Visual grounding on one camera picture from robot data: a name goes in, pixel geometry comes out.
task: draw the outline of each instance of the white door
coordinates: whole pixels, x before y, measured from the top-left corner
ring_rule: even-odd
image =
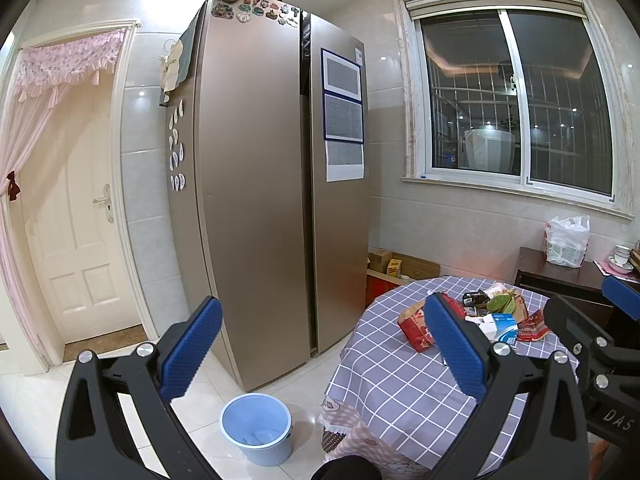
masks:
[[[110,181],[113,76],[58,105],[20,172],[19,197],[38,282],[65,343],[140,323],[104,195]]]

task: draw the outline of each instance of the window pane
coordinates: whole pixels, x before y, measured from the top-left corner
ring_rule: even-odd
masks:
[[[580,18],[508,11],[524,68],[531,178],[611,194],[609,109]]]
[[[497,11],[421,20],[434,168],[520,174],[520,115]]]

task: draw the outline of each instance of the door frame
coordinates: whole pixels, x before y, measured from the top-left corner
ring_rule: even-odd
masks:
[[[59,30],[31,38],[30,40],[20,43],[20,48],[25,47],[37,47],[44,46],[47,43],[58,42],[62,40],[71,40],[77,36],[83,36],[86,34],[101,34],[109,32],[110,30],[116,30],[118,28],[125,29],[124,41],[118,60],[116,62],[114,77],[113,77],[113,89],[111,91],[111,107],[109,112],[109,124],[110,124],[110,145],[111,145],[111,163],[110,163],[110,186],[111,186],[111,201],[113,203],[113,217],[114,225],[120,240],[120,256],[124,263],[126,278],[129,280],[129,285],[133,292],[134,307],[142,327],[145,330],[146,336],[150,340],[158,339],[158,332],[151,319],[148,306],[146,304],[145,296],[142,291],[142,285],[140,283],[140,277],[136,270],[136,264],[133,257],[133,251],[131,249],[131,243],[129,239],[129,226],[127,224],[127,218],[124,211],[124,194],[122,190],[122,104],[124,101],[125,81],[127,76],[127,68],[129,66],[129,60],[132,53],[133,39],[136,29],[142,26],[142,22],[137,18],[130,18],[124,20],[105,20],[102,22],[85,23],[75,27],[61,28]],[[25,257],[31,260],[31,254],[25,254]],[[38,331],[45,333],[39,334],[45,340],[51,340],[50,337],[53,334],[49,334],[47,327],[39,326]],[[57,352],[52,350],[51,345],[45,345],[47,356],[46,359],[53,364],[61,364],[63,360],[62,355],[58,355]]]

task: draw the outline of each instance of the door handle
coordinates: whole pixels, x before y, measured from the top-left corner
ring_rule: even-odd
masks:
[[[104,185],[104,196],[100,198],[94,198],[94,204],[104,202],[106,206],[105,212],[107,213],[107,220],[113,224],[113,211],[111,210],[111,186],[109,184]]]

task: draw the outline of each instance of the roller blind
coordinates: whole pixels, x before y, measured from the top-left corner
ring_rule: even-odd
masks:
[[[413,0],[406,3],[413,20],[472,9],[529,9],[586,18],[582,0]]]

